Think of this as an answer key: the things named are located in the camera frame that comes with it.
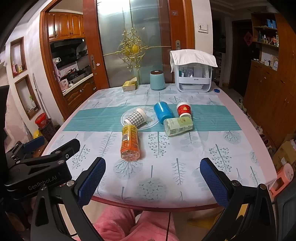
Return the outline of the blue plastic cup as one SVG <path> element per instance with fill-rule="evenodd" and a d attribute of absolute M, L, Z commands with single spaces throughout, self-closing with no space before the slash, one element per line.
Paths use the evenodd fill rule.
<path fill-rule="evenodd" d="M 156 113 L 156 117 L 161 124 L 164 123 L 164 120 L 174 117 L 169 105 L 164 101 L 157 102 L 154 105 L 154 112 Z"/>

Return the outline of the grey checked paper cup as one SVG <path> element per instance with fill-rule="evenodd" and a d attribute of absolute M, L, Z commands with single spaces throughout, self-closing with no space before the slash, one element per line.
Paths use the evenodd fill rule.
<path fill-rule="evenodd" d="M 145 114 L 144 110 L 142 108 L 137 108 L 126 119 L 124 119 L 123 124 L 125 126 L 134 125 L 137 128 L 139 128 L 146 122 L 147 122 L 147 115 Z"/>

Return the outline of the red paper cup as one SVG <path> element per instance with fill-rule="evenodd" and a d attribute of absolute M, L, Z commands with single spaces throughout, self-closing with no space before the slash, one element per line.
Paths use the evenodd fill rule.
<path fill-rule="evenodd" d="M 191 106 L 187 102 L 180 102 L 177 104 L 177 113 L 180 118 L 192 118 Z"/>

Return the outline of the pink plastic stool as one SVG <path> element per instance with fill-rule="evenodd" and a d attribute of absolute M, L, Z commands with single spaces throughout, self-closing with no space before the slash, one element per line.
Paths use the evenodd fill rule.
<path fill-rule="evenodd" d="M 280 168 L 277 172 L 277 179 L 270 189 L 273 198 L 280 194 L 280 192 L 282 192 L 282 190 L 290 184 L 293 180 L 293 176 L 294 171 L 291 164 L 286 163 Z"/>

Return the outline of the pink fleece clothing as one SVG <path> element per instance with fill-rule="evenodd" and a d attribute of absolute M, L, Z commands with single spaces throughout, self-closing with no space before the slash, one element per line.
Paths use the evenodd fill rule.
<path fill-rule="evenodd" d="M 178 240 L 169 212 L 107 206 L 93 226 L 104 240 Z"/>

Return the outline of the cardboard box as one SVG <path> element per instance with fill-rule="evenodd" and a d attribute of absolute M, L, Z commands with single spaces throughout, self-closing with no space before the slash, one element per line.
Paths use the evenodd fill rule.
<path fill-rule="evenodd" d="M 288 134 L 273 156 L 276 171 L 289 163 L 295 172 L 295 133 Z"/>

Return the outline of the orange plastic bottle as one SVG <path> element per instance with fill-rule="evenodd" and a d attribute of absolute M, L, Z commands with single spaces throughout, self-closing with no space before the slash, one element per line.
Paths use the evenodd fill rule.
<path fill-rule="evenodd" d="M 137 127 L 126 125 L 122 129 L 120 155 L 126 161 L 137 161 L 140 158 Z"/>

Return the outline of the tree-patterned tablecloth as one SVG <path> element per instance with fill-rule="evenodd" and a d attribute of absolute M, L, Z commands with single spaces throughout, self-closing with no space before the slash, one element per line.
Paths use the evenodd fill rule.
<path fill-rule="evenodd" d="M 154 107 L 166 102 L 190 104 L 193 129 L 174 137 L 158 122 L 138 130 L 140 158 L 121 158 L 121 116 L 136 106 Z M 76 138 L 80 150 L 68 161 L 73 178 L 89 168 L 96 157 L 106 161 L 106 171 L 95 191 L 101 202 L 153 208 L 201 207 L 215 199 L 200 173 L 200 161 L 209 158 L 229 179 L 242 185 L 271 186 L 276 170 L 265 144 L 238 105 L 222 90 L 182 93 L 175 85 L 156 91 L 141 85 L 135 91 L 121 87 L 103 89 L 88 98 L 50 141 L 48 154 Z"/>

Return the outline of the yellow tissue box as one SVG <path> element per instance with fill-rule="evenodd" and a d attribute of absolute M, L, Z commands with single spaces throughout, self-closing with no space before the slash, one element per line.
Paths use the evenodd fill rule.
<path fill-rule="evenodd" d="M 126 81 L 122 85 L 122 90 L 126 91 L 133 91 L 137 89 L 137 77 L 132 78 L 131 80 Z"/>

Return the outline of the wooden kitchen cabinets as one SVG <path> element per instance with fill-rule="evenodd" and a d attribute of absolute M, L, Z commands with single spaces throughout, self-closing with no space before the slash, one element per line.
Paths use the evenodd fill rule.
<path fill-rule="evenodd" d="M 50 42 L 84 38 L 83 15 L 67 12 L 47 13 Z"/>

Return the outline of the white storage organizer box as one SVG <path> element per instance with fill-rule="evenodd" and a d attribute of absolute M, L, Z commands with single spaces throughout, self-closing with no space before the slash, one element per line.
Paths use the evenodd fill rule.
<path fill-rule="evenodd" d="M 174 73 L 175 84 L 180 92 L 208 92 L 211 88 L 212 67 L 209 65 L 176 65 Z"/>

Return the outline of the teal canister with brown lid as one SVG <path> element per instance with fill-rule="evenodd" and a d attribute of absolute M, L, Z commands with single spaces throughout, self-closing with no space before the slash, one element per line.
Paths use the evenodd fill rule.
<path fill-rule="evenodd" d="M 150 73 L 150 87 L 152 90 L 162 90 L 165 88 L 165 77 L 163 71 L 154 70 Z"/>

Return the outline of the glass sliding door gold ornament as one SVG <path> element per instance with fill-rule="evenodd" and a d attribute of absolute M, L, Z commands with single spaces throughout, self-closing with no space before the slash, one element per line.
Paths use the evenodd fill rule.
<path fill-rule="evenodd" d="M 156 70 L 171 81 L 167 1 L 97 1 L 97 17 L 110 87 L 134 77 L 139 84 L 148 84 Z"/>

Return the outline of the white cloth on organizer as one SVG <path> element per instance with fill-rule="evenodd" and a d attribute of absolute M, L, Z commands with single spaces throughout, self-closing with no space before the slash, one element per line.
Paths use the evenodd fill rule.
<path fill-rule="evenodd" d="M 218 67 L 215 56 L 209 53 L 195 49 L 170 51 L 171 73 L 174 72 L 175 66 L 188 65 L 192 63 Z"/>

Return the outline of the white wall switch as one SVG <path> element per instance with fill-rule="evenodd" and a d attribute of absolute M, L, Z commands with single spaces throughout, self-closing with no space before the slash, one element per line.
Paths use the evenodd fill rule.
<path fill-rule="evenodd" d="M 209 32 L 208 25 L 207 24 L 198 23 L 198 32 L 200 32 L 200 33 L 206 33 L 207 34 Z"/>

